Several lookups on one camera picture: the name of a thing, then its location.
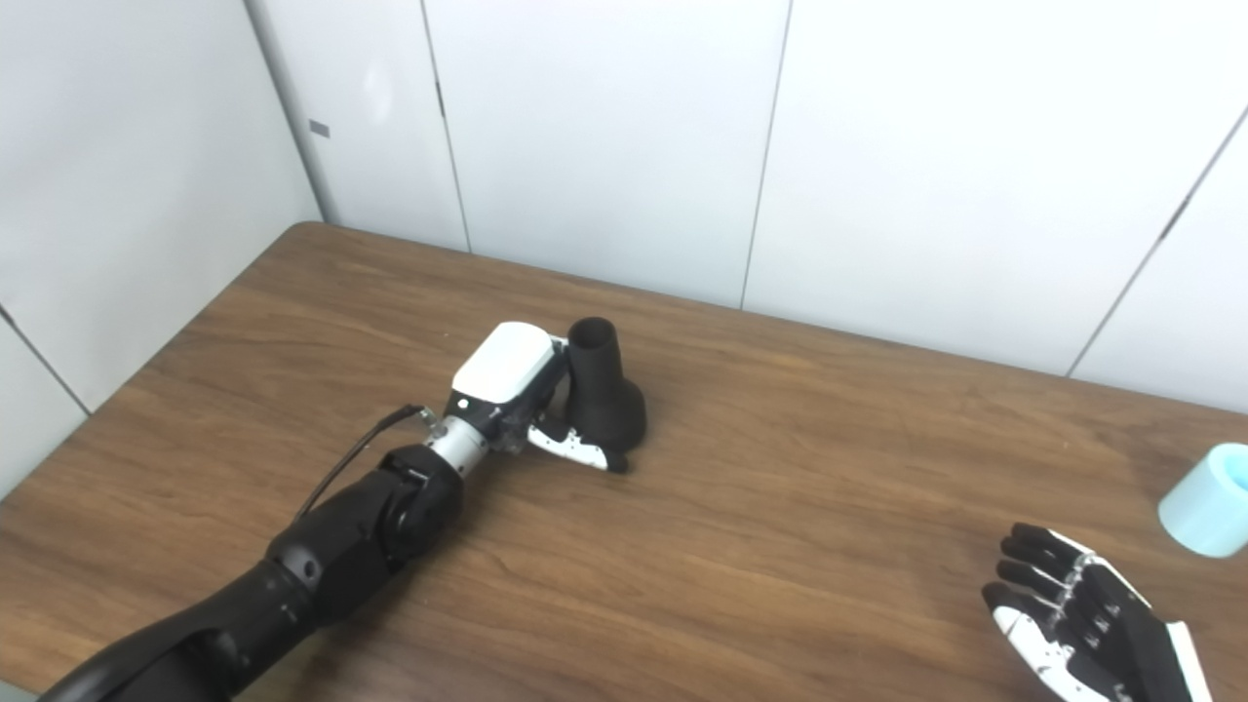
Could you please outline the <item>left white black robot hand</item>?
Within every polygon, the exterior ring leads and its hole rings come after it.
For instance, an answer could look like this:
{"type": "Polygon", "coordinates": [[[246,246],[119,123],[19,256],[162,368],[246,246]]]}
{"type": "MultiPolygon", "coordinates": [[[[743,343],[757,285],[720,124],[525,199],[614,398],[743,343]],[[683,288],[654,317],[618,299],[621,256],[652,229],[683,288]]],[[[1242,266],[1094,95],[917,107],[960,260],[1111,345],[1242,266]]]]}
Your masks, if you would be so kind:
{"type": "Polygon", "coordinates": [[[525,446],[607,473],[628,473],[624,453],[602,448],[549,411],[570,378],[567,340],[530,324],[499,324],[451,378],[441,430],[428,440],[461,477],[488,453],[525,446]]]}

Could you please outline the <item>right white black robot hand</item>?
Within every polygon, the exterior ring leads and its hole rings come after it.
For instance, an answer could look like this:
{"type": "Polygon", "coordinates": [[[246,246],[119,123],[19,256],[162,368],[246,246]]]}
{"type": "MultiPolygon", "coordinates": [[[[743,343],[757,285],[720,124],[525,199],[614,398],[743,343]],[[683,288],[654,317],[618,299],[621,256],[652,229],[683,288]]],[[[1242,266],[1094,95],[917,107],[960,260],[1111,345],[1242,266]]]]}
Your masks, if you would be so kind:
{"type": "Polygon", "coordinates": [[[1159,618],[1109,560],[1057,530],[1015,523],[982,600],[998,632],[1061,701],[1209,701],[1182,621],[1159,618]]]}

